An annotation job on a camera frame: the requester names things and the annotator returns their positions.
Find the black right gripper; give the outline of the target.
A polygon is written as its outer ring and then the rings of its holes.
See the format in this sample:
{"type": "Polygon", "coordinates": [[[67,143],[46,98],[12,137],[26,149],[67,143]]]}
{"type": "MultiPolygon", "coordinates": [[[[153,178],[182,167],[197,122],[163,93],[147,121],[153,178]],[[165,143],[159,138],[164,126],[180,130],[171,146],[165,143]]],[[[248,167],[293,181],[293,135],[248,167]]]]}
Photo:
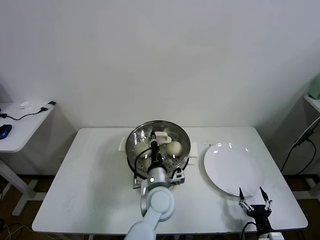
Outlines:
{"type": "Polygon", "coordinates": [[[260,192],[262,198],[265,201],[263,204],[253,204],[249,205],[245,201],[245,197],[242,189],[239,187],[239,205],[246,212],[246,214],[253,218],[257,229],[271,229],[271,224],[269,222],[269,216],[271,215],[272,200],[269,199],[267,193],[260,186],[260,192]]]}

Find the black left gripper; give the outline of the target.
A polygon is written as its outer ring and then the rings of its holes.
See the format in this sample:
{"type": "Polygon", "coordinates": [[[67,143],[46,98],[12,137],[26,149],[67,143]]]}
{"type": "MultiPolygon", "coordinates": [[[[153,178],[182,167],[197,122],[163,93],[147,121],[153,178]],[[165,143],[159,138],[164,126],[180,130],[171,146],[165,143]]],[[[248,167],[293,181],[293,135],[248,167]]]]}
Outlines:
{"type": "Polygon", "coordinates": [[[150,168],[156,168],[156,167],[160,167],[162,165],[162,157],[160,155],[160,148],[159,145],[157,143],[157,136],[156,136],[156,132],[154,130],[152,130],[150,132],[150,148],[151,148],[151,154],[150,154],[150,158],[151,158],[151,165],[150,168]]]}

